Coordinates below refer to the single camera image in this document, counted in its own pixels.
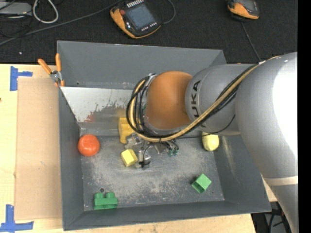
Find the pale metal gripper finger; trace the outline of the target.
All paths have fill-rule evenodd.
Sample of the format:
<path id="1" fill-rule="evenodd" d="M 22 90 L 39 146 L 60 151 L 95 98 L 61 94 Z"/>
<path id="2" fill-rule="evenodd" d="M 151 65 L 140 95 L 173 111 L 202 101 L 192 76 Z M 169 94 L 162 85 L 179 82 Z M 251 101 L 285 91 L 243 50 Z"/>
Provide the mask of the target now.
<path id="1" fill-rule="evenodd" d="M 141 168 L 146 167 L 151 162 L 151 156 L 149 155 L 147 150 L 140 150 L 138 152 L 138 164 Z"/>
<path id="2" fill-rule="evenodd" d="M 126 137 L 126 144 L 124 145 L 125 150 L 138 150 L 140 147 L 142 147 L 142 139 L 137 134 L 131 134 Z"/>

